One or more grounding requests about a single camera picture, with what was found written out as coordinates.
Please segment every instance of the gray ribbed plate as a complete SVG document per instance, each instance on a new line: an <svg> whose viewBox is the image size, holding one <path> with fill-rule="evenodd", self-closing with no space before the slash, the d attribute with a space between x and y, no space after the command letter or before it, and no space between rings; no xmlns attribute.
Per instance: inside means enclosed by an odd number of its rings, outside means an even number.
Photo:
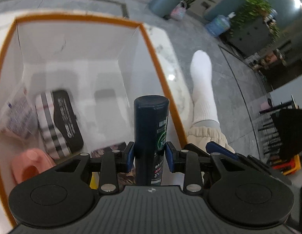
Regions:
<svg viewBox="0 0 302 234"><path fill-rule="evenodd" d="M201 197L185 195L177 186L126 186L117 195L103 196L94 210L71 225L41 230L19 225L12 234L287 234L280 225L267 230L244 230L218 219Z"/></svg>

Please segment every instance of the gray tile floor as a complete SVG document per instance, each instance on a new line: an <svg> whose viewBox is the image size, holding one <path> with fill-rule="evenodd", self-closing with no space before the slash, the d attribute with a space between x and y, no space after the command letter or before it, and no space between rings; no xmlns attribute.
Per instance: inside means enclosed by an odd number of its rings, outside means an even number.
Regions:
<svg viewBox="0 0 302 234"><path fill-rule="evenodd" d="M237 152L263 159L262 134L257 129L264 119L259 110L267 100L267 92L260 78L238 58L222 50L219 45L224 45L211 37L194 18L186 15L181 22L165 21L155 16L144 3L112 1L117 4L100 0L0 0L0 12L66 8L122 16L120 3L126 4L131 20L160 27L168 33L190 92L193 89L190 76L192 55L199 49L208 53L213 64L213 88L221 130Z"/></svg>

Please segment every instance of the person's leg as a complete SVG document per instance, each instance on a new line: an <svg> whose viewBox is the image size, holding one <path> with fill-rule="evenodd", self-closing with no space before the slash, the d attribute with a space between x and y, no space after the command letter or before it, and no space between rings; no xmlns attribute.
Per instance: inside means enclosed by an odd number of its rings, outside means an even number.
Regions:
<svg viewBox="0 0 302 234"><path fill-rule="evenodd" d="M194 103L193 124L188 132L188 143L205 150L206 144L214 141L234 152L222 134L212 87L212 64L207 53L194 53L190 72L193 80L192 99Z"/></svg>

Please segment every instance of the orange toy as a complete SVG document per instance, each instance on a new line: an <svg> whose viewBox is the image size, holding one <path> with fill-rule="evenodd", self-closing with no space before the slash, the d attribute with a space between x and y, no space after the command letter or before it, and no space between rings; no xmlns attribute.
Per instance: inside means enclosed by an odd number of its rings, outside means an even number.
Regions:
<svg viewBox="0 0 302 234"><path fill-rule="evenodd" d="M19 184L55 166L55 162L38 148L28 149L11 162L13 175Z"/></svg>

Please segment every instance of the white sock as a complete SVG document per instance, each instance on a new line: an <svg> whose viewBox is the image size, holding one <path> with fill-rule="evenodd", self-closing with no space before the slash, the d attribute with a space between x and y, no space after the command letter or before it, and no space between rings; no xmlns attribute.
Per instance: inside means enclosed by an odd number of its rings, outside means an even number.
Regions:
<svg viewBox="0 0 302 234"><path fill-rule="evenodd" d="M207 53L198 50L194 53L190 72L194 84L192 99L194 103L193 125L203 120L219 123L214 99L212 65Z"/></svg>

